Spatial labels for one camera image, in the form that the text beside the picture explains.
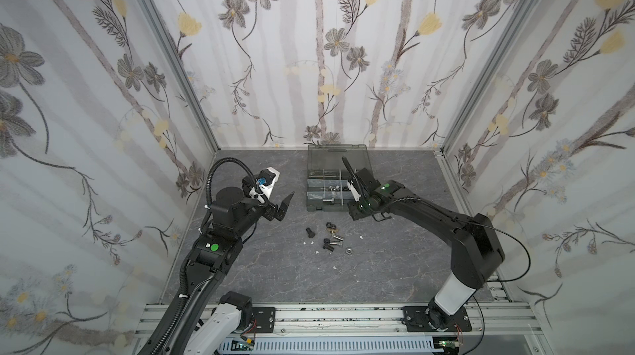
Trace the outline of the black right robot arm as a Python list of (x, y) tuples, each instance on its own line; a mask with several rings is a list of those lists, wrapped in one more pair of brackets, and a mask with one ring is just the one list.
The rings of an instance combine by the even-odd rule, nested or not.
[(428, 303), (422, 325), (446, 331), (455, 317), (505, 261), (499, 235), (506, 232), (493, 226), (483, 214), (469, 216), (441, 207), (415, 195), (404, 184), (380, 182), (366, 168), (355, 170), (342, 158), (349, 173), (347, 186), (353, 200), (347, 203), (353, 220), (373, 218), (376, 222), (398, 216), (423, 228), (450, 248), (450, 273)]

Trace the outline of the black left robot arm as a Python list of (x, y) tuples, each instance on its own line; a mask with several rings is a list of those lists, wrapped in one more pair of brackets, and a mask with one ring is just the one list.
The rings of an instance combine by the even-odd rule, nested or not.
[[(213, 177), (224, 164), (235, 164), (246, 175), (241, 186), (213, 193)], [(221, 158), (205, 181), (205, 211), (198, 239), (179, 270), (179, 290), (154, 332), (141, 346), (142, 354), (215, 354), (228, 335), (256, 329), (251, 298), (228, 292), (208, 321), (201, 319), (214, 292), (228, 275), (260, 219), (282, 221), (291, 196), (276, 205), (272, 191), (280, 173), (266, 168), (254, 174), (238, 158)]]

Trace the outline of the green plastic compartment organizer box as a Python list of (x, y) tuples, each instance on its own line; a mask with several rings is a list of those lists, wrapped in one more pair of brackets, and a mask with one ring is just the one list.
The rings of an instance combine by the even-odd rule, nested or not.
[[(309, 145), (307, 164), (306, 209), (308, 212), (347, 211), (347, 203), (353, 200), (347, 182), (350, 178), (342, 157), (348, 158), (355, 170), (372, 171), (367, 146), (363, 144)], [(335, 198), (333, 205), (323, 198)]]

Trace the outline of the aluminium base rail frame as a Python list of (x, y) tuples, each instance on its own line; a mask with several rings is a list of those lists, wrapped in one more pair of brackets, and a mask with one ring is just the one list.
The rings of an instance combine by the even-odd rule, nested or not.
[[(208, 321), (217, 305), (201, 317)], [(525, 303), (469, 302), (443, 331), (423, 325), (421, 304), (253, 305), (256, 329), (231, 338), (253, 347), (258, 338), (432, 337), (443, 354), (551, 354), (537, 317)]]

